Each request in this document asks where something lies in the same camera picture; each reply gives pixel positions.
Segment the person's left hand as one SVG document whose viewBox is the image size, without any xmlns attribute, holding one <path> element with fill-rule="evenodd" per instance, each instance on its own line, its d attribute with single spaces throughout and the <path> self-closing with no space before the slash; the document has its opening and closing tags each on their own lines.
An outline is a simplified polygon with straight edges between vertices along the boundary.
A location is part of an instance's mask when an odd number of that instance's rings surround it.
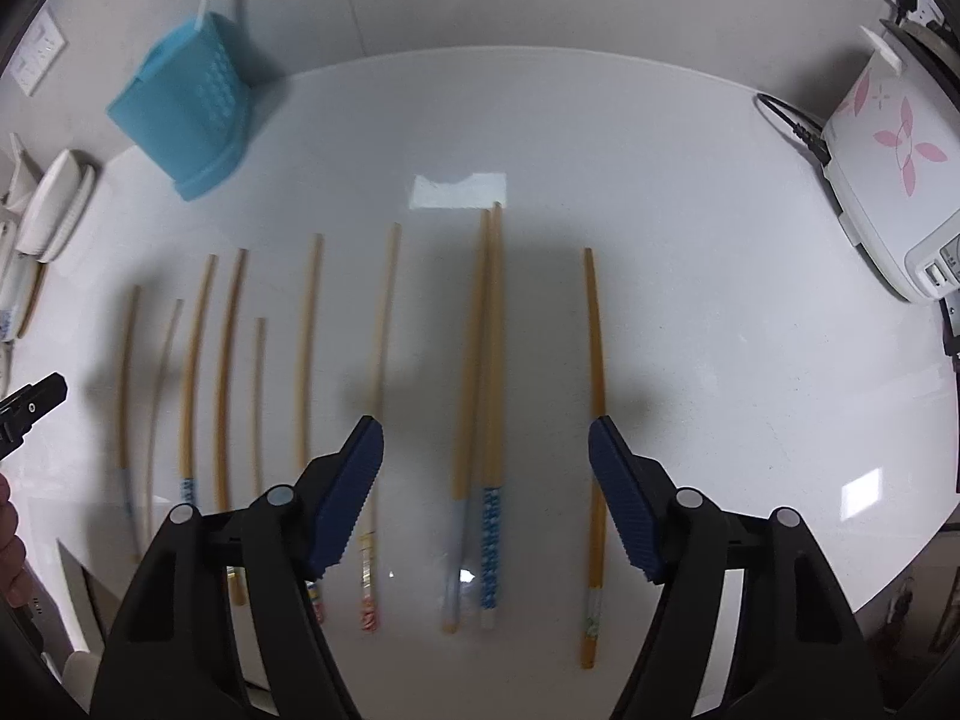
<svg viewBox="0 0 960 720">
<path fill-rule="evenodd" d="M 0 592 L 12 608 L 23 608 L 32 597 L 32 577 L 25 543 L 18 536 L 18 511 L 8 479 L 0 476 Z"/>
</svg>

